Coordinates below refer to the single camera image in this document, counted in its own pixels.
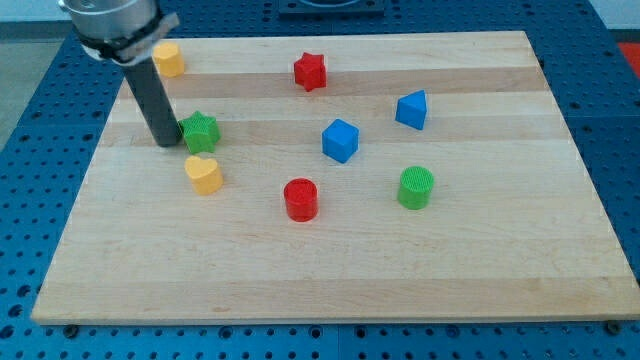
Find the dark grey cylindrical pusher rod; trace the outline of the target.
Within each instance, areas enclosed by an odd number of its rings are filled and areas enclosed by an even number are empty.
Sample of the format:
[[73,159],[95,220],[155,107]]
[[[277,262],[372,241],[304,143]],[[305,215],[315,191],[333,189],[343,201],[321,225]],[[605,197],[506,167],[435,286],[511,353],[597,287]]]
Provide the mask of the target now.
[[182,132],[152,59],[124,66],[122,71],[155,143],[177,145]]

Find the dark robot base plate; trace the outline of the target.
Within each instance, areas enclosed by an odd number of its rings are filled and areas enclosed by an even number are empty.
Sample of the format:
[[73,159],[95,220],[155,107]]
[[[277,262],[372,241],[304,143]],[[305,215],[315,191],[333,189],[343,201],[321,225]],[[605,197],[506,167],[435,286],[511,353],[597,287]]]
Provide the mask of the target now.
[[280,17],[381,15],[386,0],[277,0]]

